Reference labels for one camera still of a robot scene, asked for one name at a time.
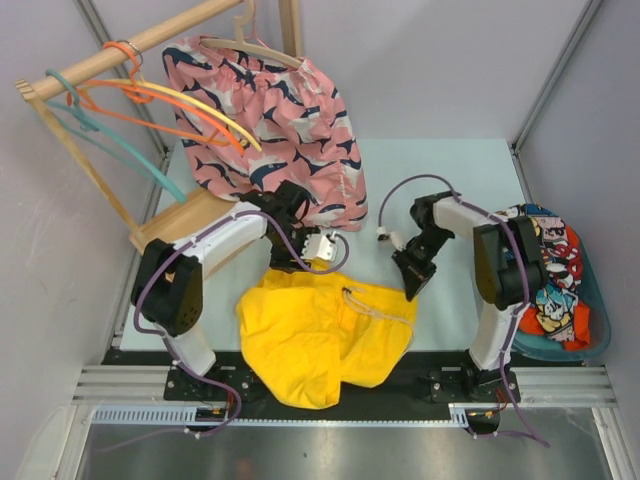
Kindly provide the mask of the yellow shorts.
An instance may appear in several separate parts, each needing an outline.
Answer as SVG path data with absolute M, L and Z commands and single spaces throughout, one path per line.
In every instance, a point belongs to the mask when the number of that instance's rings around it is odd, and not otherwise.
M 415 335 L 418 307 L 403 291 L 341 273 L 268 270 L 237 306 L 241 353 L 259 374 L 339 368 L 352 380 L 366 367 L 382 381 Z

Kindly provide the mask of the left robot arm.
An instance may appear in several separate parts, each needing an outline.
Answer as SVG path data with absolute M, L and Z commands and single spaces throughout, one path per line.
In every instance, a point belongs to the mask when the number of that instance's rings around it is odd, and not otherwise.
M 212 369 L 216 354 L 199 326 L 205 277 L 255 240 L 271 242 L 270 266 L 294 271 L 308 266 L 304 248 L 319 229 L 302 218 L 311 195 L 290 181 L 273 192 L 252 190 L 229 212 L 174 242 L 156 238 L 144 248 L 130 301 L 134 329 L 159 338 L 186 372 L 186 387 L 197 398 L 214 397 L 221 387 Z

